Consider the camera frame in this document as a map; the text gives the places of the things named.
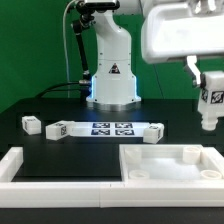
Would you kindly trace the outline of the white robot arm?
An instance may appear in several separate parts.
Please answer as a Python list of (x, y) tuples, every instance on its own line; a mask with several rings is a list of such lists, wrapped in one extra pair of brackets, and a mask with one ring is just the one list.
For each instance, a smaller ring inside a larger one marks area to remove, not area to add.
[(142, 15), (144, 61), (183, 60), (197, 87), (204, 84), (197, 59), (224, 54), (224, 0), (80, 0), (77, 10), (81, 27), (93, 27), (97, 37), (98, 67), (86, 98), (90, 107), (120, 111), (141, 102), (131, 71), (131, 35), (114, 22), (115, 14)]

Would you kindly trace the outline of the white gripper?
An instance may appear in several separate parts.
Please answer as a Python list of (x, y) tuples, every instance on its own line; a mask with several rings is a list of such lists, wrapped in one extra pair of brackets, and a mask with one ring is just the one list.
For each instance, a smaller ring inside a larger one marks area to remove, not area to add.
[(200, 88), (198, 57), (224, 55), (224, 0), (141, 0), (141, 52), (147, 63), (184, 59)]

